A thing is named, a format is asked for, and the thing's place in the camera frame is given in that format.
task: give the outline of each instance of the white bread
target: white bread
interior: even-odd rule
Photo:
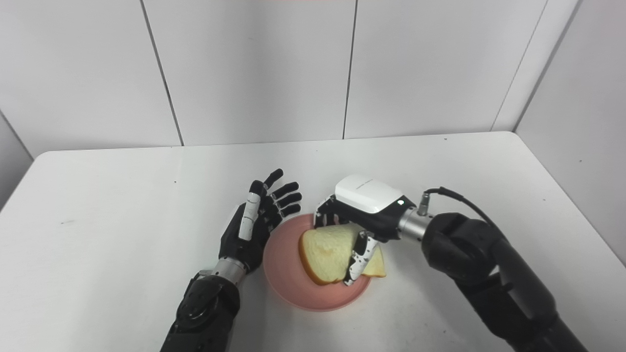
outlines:
[[[308,230],[300,236],[300,259],[304,270],[316,284],[328,285],[344,279],[352,248],[361,230],[363,228],[357,224],[333,225]],[[380,246],[376,247],[363,275],[387,275]]]

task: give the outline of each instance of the white device housing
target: white device housing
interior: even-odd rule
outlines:
[[[350,175],[335,186],[338,201],[368,214],[380,212],[402,196],[399,190],[363,175]]]

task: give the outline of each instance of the metal connector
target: metal connector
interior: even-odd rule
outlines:
[[[430,194],[423,193],[422,200],[419,202],[418,215],[426,216],[428,214],[428,204],[430,203]]]

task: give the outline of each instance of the robotic arm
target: robotic arm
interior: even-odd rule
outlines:
[[[252,182],[246,203],[237,208],[222,236],[215,269],[200,271],[189,282],[161,352],[226,351],[239,312],[239,283],[261,265],[270,233],[300,211],[298,183],[267,194],[282,175],[278,169],[265,182]]]
[[[431,194],[463,202],[482,220],[428,214]],[[456,192],[427,190],[418,206],[386,184],[352,175],[314,216],[316,227],[351,221],[364,228],[354,244],[347,285],[361,275],[379,243],[410,237],[421,242],[429,266],[454,280],[489,330],[515,351],[587,351],[560,319],[552,294],[493,221]]]

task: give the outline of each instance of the panel seam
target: panel seam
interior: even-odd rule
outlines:
[[[31,161],[34,161],[33,155],[31,154],[31,152],[28,150],[28,148],[26,148],[26,145],[24,144],[24,142],[22,141],[22,138],[19,137],[17,131],[15,130],[15,128],[13,128],[13,126],[11,125],[11,122],[9,122],[9,119],[6,118],[6,116],[4,115],[4,113],[2,112],[2,110],[0,110],[0,116],[2,117],[2,119],[4,120],[4,122],[6,123],[6,125],[9,127],[11,133],[13,133],[13,136],[15,137],[15,139],[18,140],[18,143],[22,146],[22,148],[24,149],[24,151],[26,152],[26,154],[28,155],[28,157],[31,159]]]
[[[359,0],[354,1],[354,22],[352,23],[352,43],[350,44],[350,64],[348,66],[348,83],[346,88],[346,108],[344,110],[344,129],[341,139],[346,139],[346,120],[348,117],[348,99],[350,97],[350,79],[352,76],[352,55],[354,54],[354,32],[356,30],[356,13],[359,9]]]
[[[533,38],[535,37],[535,31],[537,30],[537,27],[539,26],[539,22],[541,22],[541,18],[543,17],[543,12],[548,6],[548,1],[550,0],[546,0],[546,2],[543,3],[543,8],[541,9],[539,18],[537,19],[537,22],[535,23],[535,27],[533,28],[533,32],[530,34],[530,38],[528,39],[528,42],[526,43],[526,48],[524,48],[524,52],[521,54],[520,62],[517,64],[517,68],[515,69],[515,73],[513,74],[513,79],[511,80],[511,83],[509,83],[509,87],[506,89],[505,97],[504,99],[502,99],[502,103],[500,103],[498,112],[496,112],[496,118],[493,119],[493,123],[491,124],[491,128],[489,129],[489,131],[493,131],[493,127],[496,125],[496,121],[498,121],[498,117],[500,117],[500,111],[502,111],[502,107],[505,104],[506,98],[508,98],[509,91],[511,90],[511,87],[513,86],[513,82],[515,82],[515,78],[517,77],[517,72],[520,70],[521,63],[524,62],[524,57],[526,56],[528,47],[530,46],[530,43],[533,41]]]
[[[172,112],[172,118],[174,119],[174,125],[176,126],[176,132],[178,133],[178,140],[180,141],[180,146],[184,147],[185,142],[183,141],[183,135],[180,132],[180,126],[178,125],[178,119],[176,118],[176,111],[174,111],[174,104],[172,103],[172,96],[170,94],[170,88],[167,85],[167,80],[165,79],[165,73],[163,72],[163,65],[161,64],[161,58],[159,57],[157,50],[157,43],[155,42],[154,34],[152,33],[152,27],[150,26],[150,20],[148,19],[148,12],[146,11],[146,5],[143,3],[143,0],[139,0],[141,3],[141,11],[143,11],[143,18],[146,21],[146,27],[148,28],[148,34],[150,35],[150,41],[152,42],[152,49],[155,52],[156,64],[158,65],[158,70],[161,73],[161,79],[163,80],[163,86],[165,87],[165,94],[167,95],[167,101],[170,104],[170,111]]]

